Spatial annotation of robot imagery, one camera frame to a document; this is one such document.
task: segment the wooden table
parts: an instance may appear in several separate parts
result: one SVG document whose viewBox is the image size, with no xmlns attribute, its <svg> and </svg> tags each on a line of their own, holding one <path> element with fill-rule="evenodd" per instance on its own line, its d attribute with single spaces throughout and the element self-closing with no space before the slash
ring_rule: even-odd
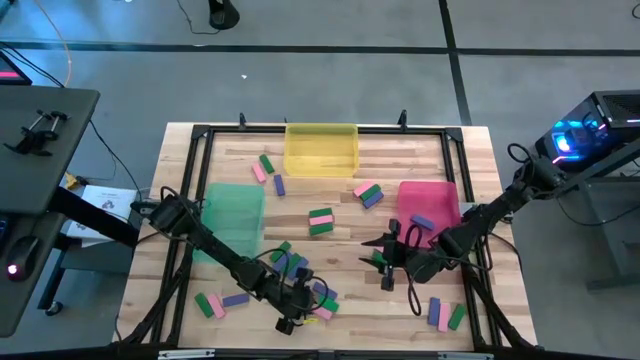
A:
<svg viewBox="0 0 640 360">
<path fill-rule="evenodd" d="M 153 179 L 152 197 L 162 185 L 179 189 L 189 147 L 192 123 L 169 123 Z M 477 202 L 490 202 L 501 192 L 489 131 L 486 127 L 463 127 L 473 191 Z M 203 153 L 200 144 L 196 164 Z M 471 350 L 469 318 L 458 331 L 439 333 L 426 323 L 429 298 L 465 303 L 460 267 L 443 271 L 427 284 L 417 284 L 423 316 L 415 317 L 407 300 L 407 279 L 397 271 L 395 291 L 380 290 L 380 275 L 358 261 L 371 248 L 360 242 L 378 238 L 395 215 L 398 185 L 404 180 L 445 181 L 442 150 L 437 136 L 360 135 L 360 169 L 353 179 L 293 178 L 284 175 L 287 195 L 278 198 L 269 179 L 265 185 L 265 231 L 263 249 L 292 243 L 293 250 L 307 257 L 310 268 L 338 292 L 340 310 L 325 322 L 297 328 L 292 336 L 274 329 L 279 314 L 266 302 L 252 300 L 244 308 L 230 309 L 224 319 L 206 319 L 193 297 L 198 292 L 237 291 L 228 271 L 210 264 L 194 263 L 180 336 L 181 347 L 215 348 L 329 348 L 360 350 Z M 464 193 L 459 177 L 457 153 L 452 156 L 459 199 Z M 208 182 L 256 184 L 251 164 L 262 153 L 269 155 L 276 171 L 283 170 L 284 134 L 216 134 Z M 190 196 L 198 179 L 194 169 Z M 384 200 L 364 212 L 351 191 L 364 179 L 380 184 Z M 308 212 L 330 206 L 335 230 L 324 236 L 308 236 Z M 140 236 L 153 230 L 143 228 Z M 513 242 L 510 226 L 500 224 L 496 234 Z M 169 241 L 160 235 L 140 244 L 127 282 L 118 327 L 129 334 L 156 300 Z M 496 302 L 513 325 L 530 342 L 535 333 L 522 275 L 516 255 L 495 238 L 491 240 L 495 267 L 490 274 Z M 174 300 L 167 308 L 162 339 L 173 316 Z M 486 312 L 478 299 L 478 312 L 485 339 L 489 339 Z"/>
</svg>

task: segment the computer mouse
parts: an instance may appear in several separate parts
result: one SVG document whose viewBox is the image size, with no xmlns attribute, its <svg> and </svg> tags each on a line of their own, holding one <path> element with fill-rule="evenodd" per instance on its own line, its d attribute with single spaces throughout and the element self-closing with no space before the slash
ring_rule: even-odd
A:
<svg viewBox="0 0 640 360">
<path fill-rule="evenodd" d="M 29 235 L 18 239 L 7 252 L 7 276 L 11 281 L 24 281 L 33 272 L 40 239 Z"/>
</svg>

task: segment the gray floor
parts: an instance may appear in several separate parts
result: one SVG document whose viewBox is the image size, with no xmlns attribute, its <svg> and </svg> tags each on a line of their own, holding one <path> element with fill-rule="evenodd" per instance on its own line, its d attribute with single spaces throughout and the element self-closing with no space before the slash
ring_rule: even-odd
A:
<svg viewBox="0 0 640 360">
<path fill-rule="evenodd" d="M 204 1 L 182 1 L 194 27 L 208 30 Z M 445 46 L 437 0 L 237 0 L 240 24 L 216 36 L 190 34 L 173 0 L 42 2 L 74 42 Z M 634 0 L 448 2 L 460 47 L 640 47 L 640 20 L 630 16 Z M 0 38 L 55 41 L 56 36 L 32 2 L 21 0 L 0 23 Z M 56 77 L 66 75 L 62 51 L 23 53 Z M 507 143 L 531 143 L 593 90 L 640 88 L 639 60 L 462 56 L 471 119 L 491 129 L 503 184 L 516 168 L 504 151 Z M 242 111 L 256 122 L 286 116 L 291 122 L 388 123 L 405 108 L 412 124 L 460 123 L 446 55 L 75 51 L 73 67 L 73 87 L 101 92 L 94 121 L 141 187 L 151 183 L 169 121 L 235 121 Z M 27 72 L 37 84 L 47 84 Z M 109 177 L 111 166 L 87 132 L 70 170 Z M 131 187 L 121 169 L 100 183 Z M 640 288 L 588 293 L 584 286 L 608 272 L 598 232 L 571 224 L 552 202 L 518 213 L 514 232 L 540 344 L 640 358 Z M 111 339 L 125 279 L 69 274 L 57 297 L 65 311 L 46 318 L 32 299 L 16 335 L 0 340 L 2 352 Z M 65 336 L 46 336 L 53 333 Z M 34 343 L 34 334 L 45 336 Z"/>
</svg>

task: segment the red light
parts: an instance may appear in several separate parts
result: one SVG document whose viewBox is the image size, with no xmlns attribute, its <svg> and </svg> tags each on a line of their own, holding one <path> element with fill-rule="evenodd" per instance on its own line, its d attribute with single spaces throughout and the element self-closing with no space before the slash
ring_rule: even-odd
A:
<svg viewBox="0 0 640 360">
<path fill-rule="evenodd" d="M 20 77 L 20 75 L 18 75 L 18 73 L 15 73 L 13 71 L 0 71 L 0 77 L 16 78 L 16 77 Z"/>
</svg>

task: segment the yellow bin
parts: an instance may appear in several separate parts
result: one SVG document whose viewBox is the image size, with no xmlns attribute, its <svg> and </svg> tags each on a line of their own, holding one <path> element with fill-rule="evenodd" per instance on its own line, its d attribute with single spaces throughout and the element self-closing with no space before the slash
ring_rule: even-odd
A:
<svg viewBox="0 0 640 360">
<path fill-rule="evenodd" d="M 353 177 L 358 170 L 355 124 L 288 124 L 284 142 L 291 176 Z"/>
</svg>

